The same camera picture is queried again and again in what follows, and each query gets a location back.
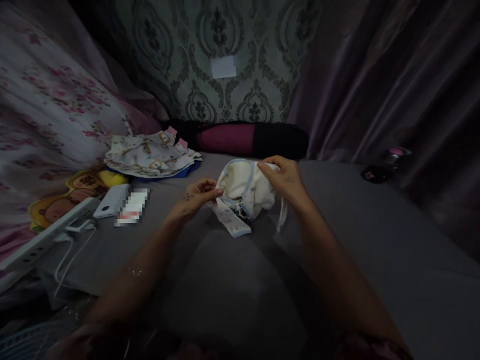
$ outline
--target white power bank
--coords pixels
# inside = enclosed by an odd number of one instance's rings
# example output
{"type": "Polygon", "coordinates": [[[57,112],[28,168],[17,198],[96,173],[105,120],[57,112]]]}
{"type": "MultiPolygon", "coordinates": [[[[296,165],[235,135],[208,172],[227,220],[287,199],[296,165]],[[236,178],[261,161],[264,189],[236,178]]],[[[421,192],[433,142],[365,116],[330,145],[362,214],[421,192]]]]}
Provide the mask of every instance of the white power bank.
{"type": "Polygon", "coordinates": [[[117,215],[129,193],[130,184],[112,186],[93,213],[95,219],[117,215]]]}

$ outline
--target light switch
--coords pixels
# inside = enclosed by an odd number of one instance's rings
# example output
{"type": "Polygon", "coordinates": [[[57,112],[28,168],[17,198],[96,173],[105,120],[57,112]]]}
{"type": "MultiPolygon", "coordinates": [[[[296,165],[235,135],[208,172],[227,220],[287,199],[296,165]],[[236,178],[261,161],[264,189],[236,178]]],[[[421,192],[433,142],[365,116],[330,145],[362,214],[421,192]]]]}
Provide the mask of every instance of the light switch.
{"type": "Polygon", "coordinates": [[[235,56],[223,56],[210,59],[211,74],[214,79],[233,78],[237,76],[235,56]]]}

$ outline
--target folded baby clothes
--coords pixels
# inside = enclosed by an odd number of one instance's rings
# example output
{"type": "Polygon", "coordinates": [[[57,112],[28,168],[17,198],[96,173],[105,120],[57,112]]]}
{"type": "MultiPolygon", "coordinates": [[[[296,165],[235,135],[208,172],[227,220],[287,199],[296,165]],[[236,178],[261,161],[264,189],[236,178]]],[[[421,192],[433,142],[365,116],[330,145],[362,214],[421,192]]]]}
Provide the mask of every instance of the folded baby clothes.
{"type": "Polygon", "coordinates": [[[175,144],[175,135],[160,131],[152,135],[114,136],[104,162],[123,174],[158,179],[172,177],[201,160],[198,152],[175,144]]]}
{"type": "MultiPolygon", "coordinates": [[[[217,189],[223,189],[223,195],[210,207],[234,238],[252,232],[241,219],[252,221],[262,209],[269,210],[275,203],[275,191],[257,163],[245,159],[232,160],[222,170],[216,183],[217,189]]],[[[277,165],[267,165],[274,171],[279,170],[277,165]]],[[[286,207],[282,199],[277,230],[280,230],[285,218],[286,207]]]]}

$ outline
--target yellow toy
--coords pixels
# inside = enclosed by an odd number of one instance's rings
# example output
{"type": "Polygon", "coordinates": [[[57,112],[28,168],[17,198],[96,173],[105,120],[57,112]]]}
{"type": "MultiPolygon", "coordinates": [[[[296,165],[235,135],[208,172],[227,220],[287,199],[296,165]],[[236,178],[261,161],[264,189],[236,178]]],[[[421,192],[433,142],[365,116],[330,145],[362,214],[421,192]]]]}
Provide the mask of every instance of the yellow toy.
{"type": "Polygon", "coordinates": [[[66,194],[47,197],[30,205],[30,230],[42,232],[86,198],[102,196],[109,190],[97,175],[89,170],[76,173],[65,184],[69,189],[66,194]]]}
{"type": "Polygon", "coordinates": [[[100,171],[98,177],[109,188],[116,185],[127,184],[129,182],[129,179],[125,175],[108,170],[100,171]]]}

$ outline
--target damask wallpaper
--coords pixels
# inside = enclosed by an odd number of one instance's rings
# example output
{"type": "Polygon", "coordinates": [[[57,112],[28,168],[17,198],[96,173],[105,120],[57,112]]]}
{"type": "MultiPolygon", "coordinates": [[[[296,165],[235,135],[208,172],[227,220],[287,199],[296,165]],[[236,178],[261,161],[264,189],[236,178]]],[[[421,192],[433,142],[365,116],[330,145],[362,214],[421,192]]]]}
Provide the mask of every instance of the damask wallpaper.
{"type": "Polygon", "coordinates": [[[101,0],[97,16],[170,116],[285,122],[321,0],[101,0]],[[235,55],[213,79],[210,58],[235,55]]]}

